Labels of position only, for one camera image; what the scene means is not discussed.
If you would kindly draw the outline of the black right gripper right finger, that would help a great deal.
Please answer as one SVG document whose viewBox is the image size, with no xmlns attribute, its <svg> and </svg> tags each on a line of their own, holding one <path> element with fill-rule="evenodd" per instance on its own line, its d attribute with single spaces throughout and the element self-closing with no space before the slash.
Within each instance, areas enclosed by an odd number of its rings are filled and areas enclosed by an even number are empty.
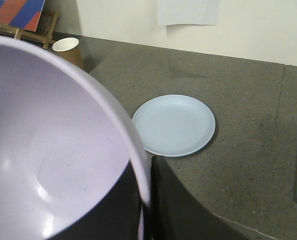
<svg viewBox="0 0 297 240">
<path fill-rule="evenodd" d="M 270 240 L 210 213 L 184 187 L 164 156 L 151 158 L 152 235 L 155 240 Z"/>
</svg>

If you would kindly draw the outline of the black right gripper left finger in bowl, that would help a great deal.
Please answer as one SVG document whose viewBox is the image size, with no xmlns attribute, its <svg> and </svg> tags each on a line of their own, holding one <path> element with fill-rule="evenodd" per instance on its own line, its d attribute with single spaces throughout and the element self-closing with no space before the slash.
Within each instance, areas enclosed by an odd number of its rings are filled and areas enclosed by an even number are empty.
<svg viewBox="0 0 297 240">
<path fill-rule="evenodd" d="M 51 239 L 144 240 L 144 212 L 131 163 L 94 208 Z"/>
</svg>

